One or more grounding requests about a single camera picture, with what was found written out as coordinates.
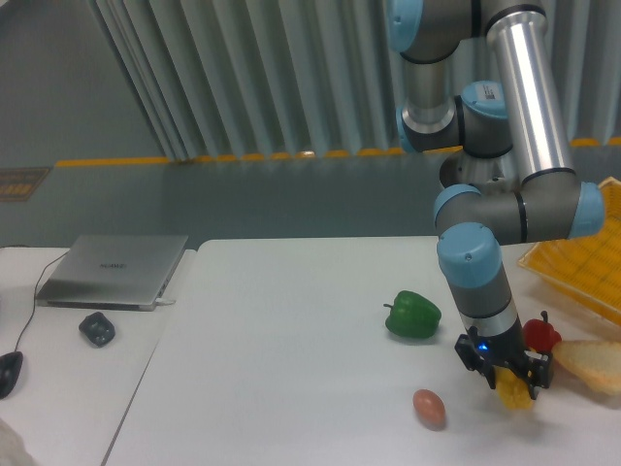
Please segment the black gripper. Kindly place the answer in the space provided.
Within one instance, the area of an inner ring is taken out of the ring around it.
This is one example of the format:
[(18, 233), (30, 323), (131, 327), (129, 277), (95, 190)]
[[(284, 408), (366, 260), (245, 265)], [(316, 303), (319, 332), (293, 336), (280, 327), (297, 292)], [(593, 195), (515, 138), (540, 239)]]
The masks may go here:
[(550, 387), (554, 376), (552, 353), (527, 350), (521, 325), (512, 325), (508, 331), (488, 337), (471, 326), (468, 335), (458, 337), (454, 348), (466, 369), (478, 372), (490, 388), (496, 387), (494, 365), (526, 368), (525, 383), (532, 400), (538, 399), (542, 389)]

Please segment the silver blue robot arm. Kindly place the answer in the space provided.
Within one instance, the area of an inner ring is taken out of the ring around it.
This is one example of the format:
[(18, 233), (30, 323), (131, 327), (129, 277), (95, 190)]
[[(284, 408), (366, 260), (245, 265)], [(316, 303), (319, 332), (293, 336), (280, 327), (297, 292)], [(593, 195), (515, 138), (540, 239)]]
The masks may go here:
[[(472, 158), (511, 156), (517, 184), (496, 193), (470, 178), (447, 186), (434, 205), (438, 260), (465, 326), (455, 345), (465, 367), (490, 386), (504, 368), (531, 397), (549, 387), (553, 357), (525, 343), (501, 248), (597, 234), (600, 189), (573, 169), (544, 46), (538, 1), (390, 1), (390, 48), (407, 63), (407, 99), (396, 113), (405, 150), (459, 146)], [(495, 53), (497, 82), (450, 96), (446, 59), (471, 38)]]

